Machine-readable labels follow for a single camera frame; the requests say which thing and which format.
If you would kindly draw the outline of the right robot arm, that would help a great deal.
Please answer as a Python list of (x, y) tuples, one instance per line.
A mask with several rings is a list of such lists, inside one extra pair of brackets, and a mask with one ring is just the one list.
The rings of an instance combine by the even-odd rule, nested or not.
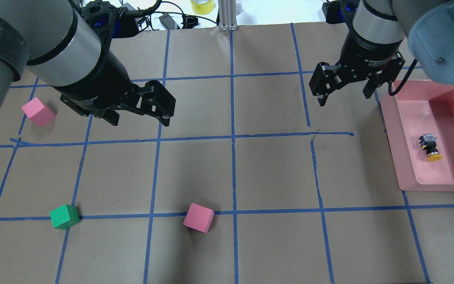
[(396, 95), (416, 66), (454, 85), (454, 0), (328, 0), (322, 9), (348, 34), (337, 63), (317, 63), (310, 79), (320, 106), (353, 82), (366, 81), (367, 99), (384, 83)]

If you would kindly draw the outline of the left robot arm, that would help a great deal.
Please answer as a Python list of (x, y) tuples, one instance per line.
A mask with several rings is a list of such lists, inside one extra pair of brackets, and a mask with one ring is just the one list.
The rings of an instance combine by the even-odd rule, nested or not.
[(136, 36), (136, 19), (161, 3), (128, 10), (102, 0), (85, 7), (73, 0), (0, 1), (0, 108), (11, 84), (28, 68), (83, 117), (117, 126), (119, 111), (128, 111), (168, 127), (175, 98), (157, 80), (144, 87), (132, 83), (110, 51), (114, 38)]

